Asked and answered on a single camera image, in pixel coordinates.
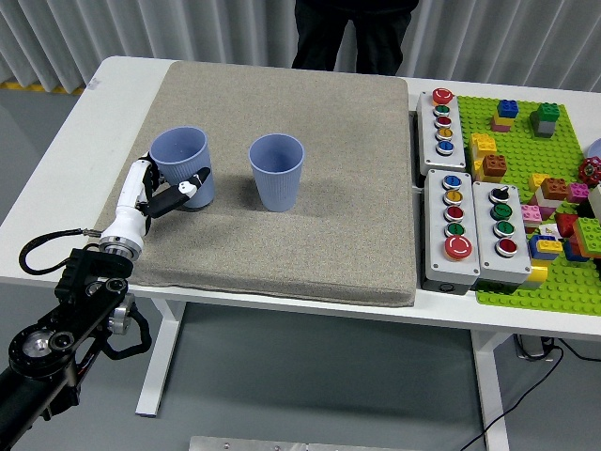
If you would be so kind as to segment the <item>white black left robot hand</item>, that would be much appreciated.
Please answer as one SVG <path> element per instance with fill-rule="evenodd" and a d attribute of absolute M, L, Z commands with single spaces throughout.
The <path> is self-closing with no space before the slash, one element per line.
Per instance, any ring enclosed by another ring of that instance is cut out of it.
<path fill-rule="evenodd" d="M 136 160 L 117 200 L 115 220 L 100 235 L 101 251 L 135 261 L 142 254 L 151 220 L 191 200 L 209 175 L 210 169 L 202 167 L 188 179 L 153 194 L 159 187 L 158 166 L 149 156 Z"/>

